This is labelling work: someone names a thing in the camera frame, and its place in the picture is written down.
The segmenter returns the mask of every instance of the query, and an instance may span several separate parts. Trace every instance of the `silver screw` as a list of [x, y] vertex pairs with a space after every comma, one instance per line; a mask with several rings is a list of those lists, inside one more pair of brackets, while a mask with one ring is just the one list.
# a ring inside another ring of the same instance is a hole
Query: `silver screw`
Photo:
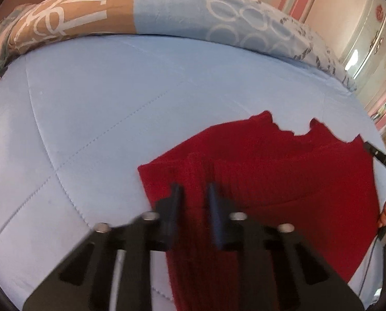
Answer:
[[245, 221], [247, 218], [248, 216], [241, 211], [229, 214], [229, 219], [231, 219], [232, 221]]
[[104, 223], [104, 222], [100, 222], [100, 223], [97, 223], [95, 226], [94, 226], [94, 230], [96, 232], [101, 232], [101, 233], [105, 233], [105, 232], [109, 232], [111, 230], [111, 227], [109, 226], [109, 224], [107, 223]]
[[279, 232], [284, 232], [284, 233], [293, 232], [295, 230], [295, 227], [291, 223], [284, 223], [278, 226], [278, 230]]
[[160, 218], [160, 214], [154, 211], [147, 211], [142, 214], [142, 219], [144, 221], [155, 221], [155, 220], [158, 220], [159, 218]]

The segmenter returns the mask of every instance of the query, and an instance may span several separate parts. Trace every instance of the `red circular pattern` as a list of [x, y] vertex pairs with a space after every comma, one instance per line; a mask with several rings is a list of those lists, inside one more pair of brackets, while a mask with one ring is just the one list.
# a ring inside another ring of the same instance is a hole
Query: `red circular pattern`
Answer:
[[383, 10], [383, 6], [381, 4], [379, 4], [377, 7], [376, 7], [376, 19], [377, 21], [379, 21], [380, 23], [383, 22], [383, 19], [384, 19], [384, 10]]

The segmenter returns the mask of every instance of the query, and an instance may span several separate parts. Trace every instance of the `red knit garment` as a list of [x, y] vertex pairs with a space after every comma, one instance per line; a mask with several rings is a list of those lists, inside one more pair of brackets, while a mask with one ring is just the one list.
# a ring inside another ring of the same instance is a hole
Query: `red knit garment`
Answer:
[[206, 186], [264, 225], [292, 223], [348, 282], [377, 232], [373, 158], [360, 136], [345, 143], [317, 120], [303, 136], [265, 111], [215, 125], [138, 168], [154, 203], [184, 186], [178, 240], [167, 254], [178, 311], [237, 311], [235, 253], [212, 245]]

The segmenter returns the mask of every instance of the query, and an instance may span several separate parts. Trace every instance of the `quilted mattress cover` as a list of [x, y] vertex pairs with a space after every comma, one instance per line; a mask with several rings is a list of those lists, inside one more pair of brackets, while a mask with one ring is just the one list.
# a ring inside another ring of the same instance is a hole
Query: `quilted mattress cover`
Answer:
[[[304, 134], [315, 117], [339, 139], [361, 134], [385, 150], [355, 96], [301, 62], [140, 35], [79, 38], [19, 57], [0, 81], [2, 289], [21, 309], [94, 224], [149, 210], [137, 166], [265, 110], [283, 130]], [[382, 206], [386, 170], [377, 162], [374, 170]], [[364, 283], [365, 306], [382, 283], [382, 247], [367, 270], [371, 249], [349, 283], [357, 294]], [[152, 298], [155, 311], [175, 310], [163, 253], [152, 256]]]

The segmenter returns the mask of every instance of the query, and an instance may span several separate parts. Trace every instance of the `ribbed knit fabric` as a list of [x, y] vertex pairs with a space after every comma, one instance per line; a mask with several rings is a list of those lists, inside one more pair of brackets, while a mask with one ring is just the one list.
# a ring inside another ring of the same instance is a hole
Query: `ribbed knit fabric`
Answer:
[[178, 240], [168, 252], [178, 311], [237, 311], [236, 255], [212, 245], [206, 186], [262, 224], [292, 223], [349, 281], [377, 232], [373, 159], [358, 136], [345, 143], [317, 120], [303, 136], [281, 131], [269, 112], [210, 127], [138, 168], [146, 195], [184, 186]]

